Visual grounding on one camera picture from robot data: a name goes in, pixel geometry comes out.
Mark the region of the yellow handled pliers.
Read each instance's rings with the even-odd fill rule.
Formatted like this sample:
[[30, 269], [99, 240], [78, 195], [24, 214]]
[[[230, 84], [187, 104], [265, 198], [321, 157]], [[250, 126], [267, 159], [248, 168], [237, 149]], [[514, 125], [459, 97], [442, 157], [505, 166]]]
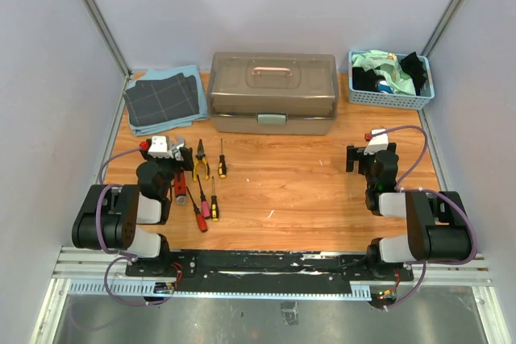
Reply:
[[193, 172], [192, 172], [192, 177], [193, 177], [194, 182], [199, 181], [199, 177], [198, 177], [199, 166], [204, 167], [204, 169], [205, 169], [204, 179], [209, 180], [210, 179], [210, 165], [206, 158], [205, 149], [204, 149], [203, 142], [201, 139], [198, 140], [197, 152], [194, 156], [194, 165], [193, 165]]

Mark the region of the red handled adjustable wrench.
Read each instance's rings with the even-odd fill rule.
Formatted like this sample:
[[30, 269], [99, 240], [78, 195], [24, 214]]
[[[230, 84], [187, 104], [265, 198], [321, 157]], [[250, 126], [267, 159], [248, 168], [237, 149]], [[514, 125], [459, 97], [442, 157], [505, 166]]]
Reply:
[[[177, 162], [181, 162], [183, 160], [180, 148], [184, 147], [186, 141], [181, 136], [177, 136], [175, 140], [173, 140], [170, 144], [169, 150], [172, 153], [173, 158]], [[174, 197], [176, 203], [178, 205], [185, 205], [187, 202], [186, 198], [186, 186], [185, 186], [185, 173], [184, 170], [180, 168], [177, 164], [174, 170]]]

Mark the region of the grey plastic tool box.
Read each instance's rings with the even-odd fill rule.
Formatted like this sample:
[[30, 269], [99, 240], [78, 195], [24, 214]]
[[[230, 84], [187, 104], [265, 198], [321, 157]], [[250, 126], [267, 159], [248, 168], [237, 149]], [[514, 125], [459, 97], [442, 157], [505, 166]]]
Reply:
[[337, 116], [333, 55], [216, 52], [207, 92], [219, 132], [325, 135]]

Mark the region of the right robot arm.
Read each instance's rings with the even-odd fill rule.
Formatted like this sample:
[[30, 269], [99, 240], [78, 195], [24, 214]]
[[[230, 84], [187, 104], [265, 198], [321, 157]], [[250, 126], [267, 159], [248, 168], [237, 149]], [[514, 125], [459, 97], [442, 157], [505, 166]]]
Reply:
[[398, 161], [395, 143], [376, 151], [347, 146], [346, 171], [358, 167], [358, 173], [365, 177], [366, 208], [378, 217], [406, 221], [403, 235], [370, 242], [366, 272], [382, 280], [405, 263], [464, 263], [474, 258], [476, 242], [460, 195], [396, 189]]

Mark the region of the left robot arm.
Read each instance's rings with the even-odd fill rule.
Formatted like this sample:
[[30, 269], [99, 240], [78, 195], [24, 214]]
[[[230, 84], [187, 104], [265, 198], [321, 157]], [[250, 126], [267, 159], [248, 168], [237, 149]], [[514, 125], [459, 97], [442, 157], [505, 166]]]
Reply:
[[167, 238], [141, 226], [168, 221], [176, 177], [193, 169], [193, 149], [177, 147], [159, 157], [149, 143], [142, 142], [111, 156], [99, 173], [111, 161], [136, 152], [144, 158], [136, 171], [137, 183], [91, 185], [72, 226], [72, 243], [79, 249], [125, 259], [128, 276], [181, 277], [183, 259], [170, 251]]

